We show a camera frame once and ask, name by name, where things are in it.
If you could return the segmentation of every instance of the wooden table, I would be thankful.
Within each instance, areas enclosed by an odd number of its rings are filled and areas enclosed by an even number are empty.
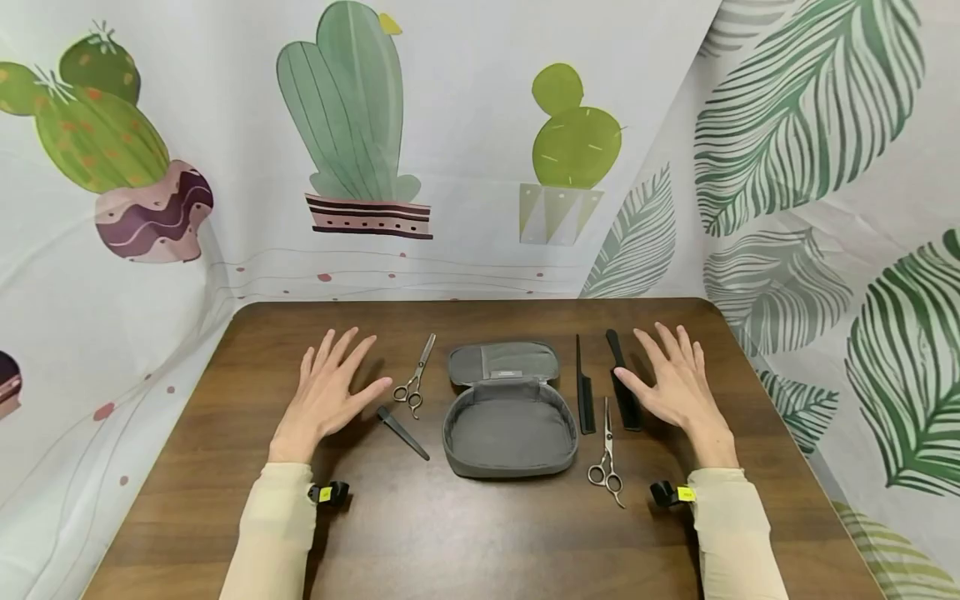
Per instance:
[[[496,483],[454,475],[441,444],[444,413],[456,397],[446,376],[454,348],[548,342],[562,360],[555,385],[576,415],[574,334],[580,333],[602,428],[602,398],[612,394],[605,330],[620,332],[628,363],[649,369],[630,331],[652,330],[657,320],[684,324],[703,344],[710,387],[763,499],[790,597],[882,598],[722,316],[696,299],[249,306],[229,326],[84,598],[217,597],[247,493],[295,391],[304,350],[329,327],[354,324],[361,335],[379,336],[357,386],[382,375],[405,381],[427,335],[437,334],[420,420],[405,405],[388,404],[432,460],[424,462],[372,411],[324,440],[317,481],[345,480],[354,496],[346,511],[320,510],[307,596],[697,598],[689,510],[660,510],[648,492],[660,479],[683,481],[690,469],[678,430],[648,416],[647,431],[623,431],[612,407],[626,511],[587,482],[587,466],[603,452],[602,435],[582,437],[564,473]]]

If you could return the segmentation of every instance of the scissors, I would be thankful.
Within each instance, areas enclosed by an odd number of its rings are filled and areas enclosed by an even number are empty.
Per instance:
[[[620,491],[623,490],[623,481],[620,479],[620,476],[613,471],[613,431],[610,427],[610,399],[606,397],[603,399],[603,412],[603,456],[600,458],[599,463],[587,469],[587,479],[589,479],[590,483],[594,486],[607,488],[607,492],[613,494],[613,499],[616,500],[620,508],[625,509],[627,507],[620,502]],[[609,471],[603,468],[604,461],[608,461]],[[594,472],[599,473],[599,478],[594,478]]]
[[[417,416],[417,409],[423,404],[423,396],[420,395],[420,379],[423,377],[423,367],[426,366],[426,359],[430,357],[430,350],[433,349],[433,343],[437,340],[437,334],[431,333],[430,338],[423,347],[423,354],[420,355],[420,361],[417,363],[417,369],[410,381],[394,388],[394,400],[397,402],[406,402],[410,406],[410,414],[414,419],[420,420]]]

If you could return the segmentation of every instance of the printed fabric backdrop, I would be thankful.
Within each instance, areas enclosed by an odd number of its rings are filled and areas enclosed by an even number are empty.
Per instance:
[[[73,600],[258,301],[698,296],[960,598],[952,0],[0,8],[0,589]]]

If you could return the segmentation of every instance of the red dot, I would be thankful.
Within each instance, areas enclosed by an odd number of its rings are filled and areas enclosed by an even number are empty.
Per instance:
[[[108,402],[108,403],[104,404],[103,406],[101,406],[100,408],[98,408],[98,409],[96,410],[96,412],[93,413],[93,420],[104,420],[104,419],[106,419],[106,418],[109,417],[110,414],[113,412],[113,409],[114,409],[114,408],[116,408],[116,406],[113,405],[113,402]]]

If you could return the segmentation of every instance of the long sleeve shirt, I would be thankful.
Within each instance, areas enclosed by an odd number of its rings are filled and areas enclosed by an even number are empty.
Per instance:
[[[307,497],[307,465],[270,463],[253,484],[220,600],[301,600],[316,505]],[[770,523],[739,468],[702,468],[687,482],[696,493],[694,525],[707,600],[785,600],[770,547]]]

